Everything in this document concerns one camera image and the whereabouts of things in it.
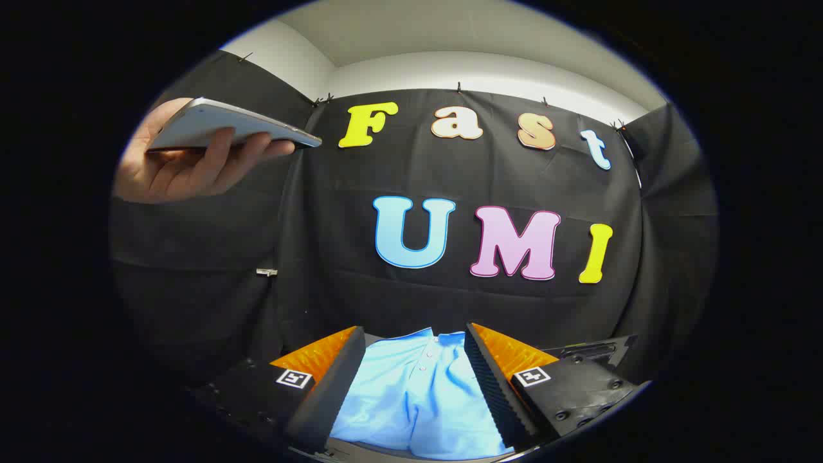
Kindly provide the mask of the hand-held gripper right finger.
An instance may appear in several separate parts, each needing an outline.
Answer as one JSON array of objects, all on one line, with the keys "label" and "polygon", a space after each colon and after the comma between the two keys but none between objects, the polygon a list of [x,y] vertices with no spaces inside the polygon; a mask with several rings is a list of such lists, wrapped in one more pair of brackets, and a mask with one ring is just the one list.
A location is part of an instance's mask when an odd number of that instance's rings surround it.
[{"label": "hand-held gripper right finger", "polygon": [[585,433],[643,390],[619,372],[635,340],[541,350],[468,323],[465,350],[503,443],[527,452]]}]

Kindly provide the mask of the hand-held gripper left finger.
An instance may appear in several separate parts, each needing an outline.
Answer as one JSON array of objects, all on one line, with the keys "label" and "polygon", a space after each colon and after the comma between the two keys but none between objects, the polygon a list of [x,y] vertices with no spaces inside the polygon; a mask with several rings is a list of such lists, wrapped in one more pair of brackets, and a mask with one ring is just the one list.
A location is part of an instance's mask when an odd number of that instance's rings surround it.
[{"label": "hand-held gripper left finger", "polygon": [[323,453],[365,349],[364,329],[352,326],[279,359],[247,358],[190,395],[271,448]]}]

